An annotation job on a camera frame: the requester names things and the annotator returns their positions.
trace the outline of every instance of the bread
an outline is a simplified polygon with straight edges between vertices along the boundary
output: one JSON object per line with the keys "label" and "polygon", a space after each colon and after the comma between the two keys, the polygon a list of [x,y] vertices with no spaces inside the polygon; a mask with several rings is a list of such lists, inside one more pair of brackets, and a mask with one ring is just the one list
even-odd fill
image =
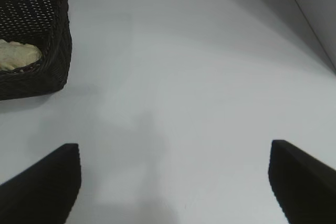
{"label": "bread", "polygon": [[33,45],[0,39],[0,70],[14,70],[36,62],[41,51]]}

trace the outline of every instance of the gray wall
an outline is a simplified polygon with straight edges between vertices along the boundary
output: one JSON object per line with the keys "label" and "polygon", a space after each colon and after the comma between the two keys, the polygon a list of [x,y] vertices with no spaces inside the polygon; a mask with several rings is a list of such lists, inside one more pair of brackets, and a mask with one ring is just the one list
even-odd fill
{"label": "gray wall", "polygon": [[336,65],[335,0],[297,0],[329,57]]}

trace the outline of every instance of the white tabletop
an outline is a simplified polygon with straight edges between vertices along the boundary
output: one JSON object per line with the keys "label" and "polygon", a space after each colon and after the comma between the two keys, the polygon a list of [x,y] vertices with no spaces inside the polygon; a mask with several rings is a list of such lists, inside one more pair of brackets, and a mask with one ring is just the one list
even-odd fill
{"label": "white tabletop", "polygon": [[0,102],[0,182],[79,143],[67,223],[286,223],[271,140],[336,167],[336,77],[293,0],[70,0],[70,18],[65,89]]}

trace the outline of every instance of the woven texture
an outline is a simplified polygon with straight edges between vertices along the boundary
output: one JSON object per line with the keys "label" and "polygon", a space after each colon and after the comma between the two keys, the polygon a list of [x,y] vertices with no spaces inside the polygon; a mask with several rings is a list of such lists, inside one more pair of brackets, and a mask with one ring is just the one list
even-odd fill
{"label": "woven texture", "polygon": [[80,185],[78,145],[65,144],[0,186],[0,223],[64,224]]}
{"label": "woven texture", "polygon": [[72,51],[68,0],[0,0],[0,39],[35,45],[43,54],[29,66],[0,71],[0,100],[64,87]]}
{"label": "woven texture", "polygon": [[294,145],[272,143],[269,181],[290,224],[336,223],[336,171]]}

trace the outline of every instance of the black wicker basket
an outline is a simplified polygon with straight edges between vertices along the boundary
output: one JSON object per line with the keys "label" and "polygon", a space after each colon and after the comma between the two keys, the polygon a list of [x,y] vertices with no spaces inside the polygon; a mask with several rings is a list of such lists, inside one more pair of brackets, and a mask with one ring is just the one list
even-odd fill
{"label": "black wicker basket", "polygon": [[42,58],[0,71],[0,100],[61,90],[67,82],[72,41],[68,0],[0,0],[0,39],[37,46]]}

